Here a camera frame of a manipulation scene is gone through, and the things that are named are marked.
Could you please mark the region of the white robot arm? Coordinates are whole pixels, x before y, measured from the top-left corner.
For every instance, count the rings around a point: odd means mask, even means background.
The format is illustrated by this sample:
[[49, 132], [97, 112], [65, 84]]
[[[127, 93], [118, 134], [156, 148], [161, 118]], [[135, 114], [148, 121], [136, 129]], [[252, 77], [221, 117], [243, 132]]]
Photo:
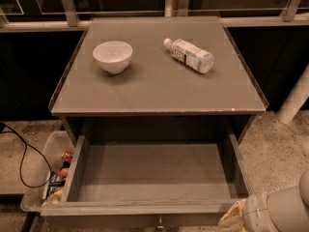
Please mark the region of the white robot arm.
[[234, 203], [218, 222], [218, 232], [309, 232], [309, 169], [297, 186]]

